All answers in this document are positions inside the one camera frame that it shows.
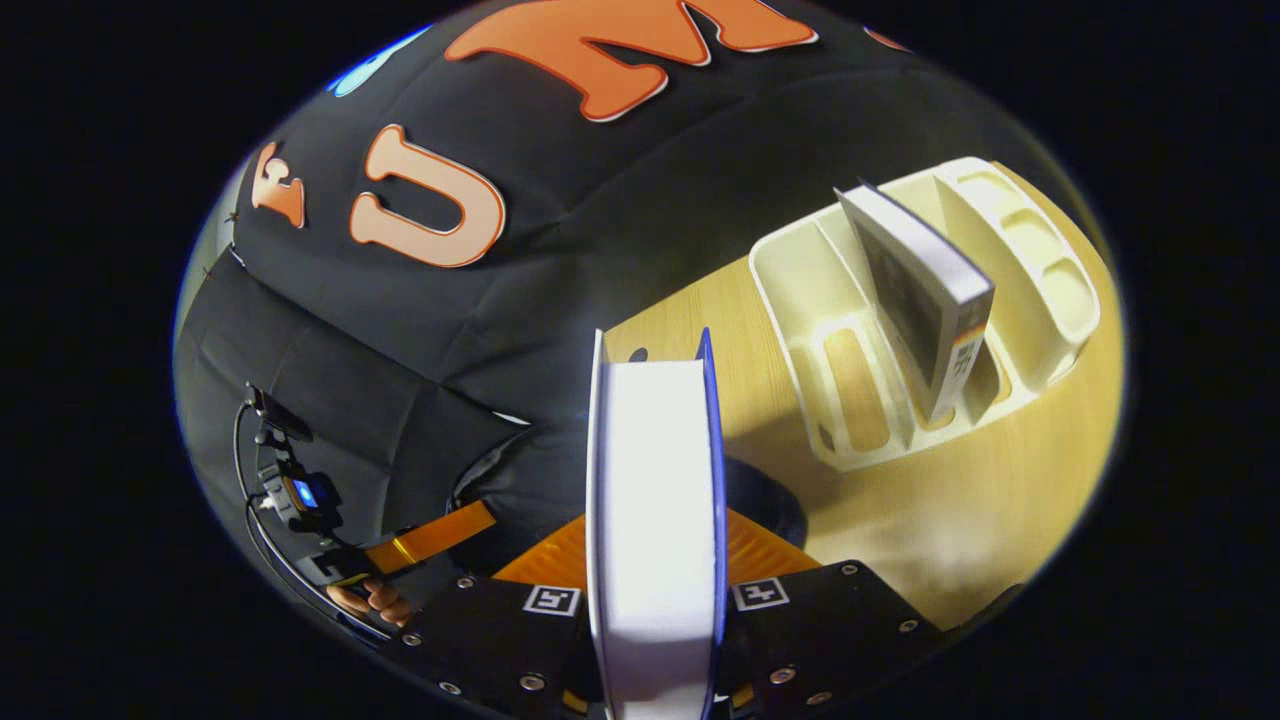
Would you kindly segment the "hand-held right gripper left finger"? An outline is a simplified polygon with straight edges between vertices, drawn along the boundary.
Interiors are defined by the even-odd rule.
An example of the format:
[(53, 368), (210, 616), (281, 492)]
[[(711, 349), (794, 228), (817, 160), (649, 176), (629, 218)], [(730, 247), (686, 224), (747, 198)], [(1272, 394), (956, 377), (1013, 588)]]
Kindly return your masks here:
[(602, 702), (585, 518), (490, 577), (456, 577), (396, 634), (396, 667), (507, 719), (585, 719)]

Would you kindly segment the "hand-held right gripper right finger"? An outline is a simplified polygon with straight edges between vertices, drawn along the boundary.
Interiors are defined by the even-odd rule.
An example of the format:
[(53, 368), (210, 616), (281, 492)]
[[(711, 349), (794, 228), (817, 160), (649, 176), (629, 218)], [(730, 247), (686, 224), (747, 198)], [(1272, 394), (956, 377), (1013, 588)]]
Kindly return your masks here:
[(946, 633), (858, 560), (822, 565), (727, 512), (718, 717), (819, 717), (942, 650)]

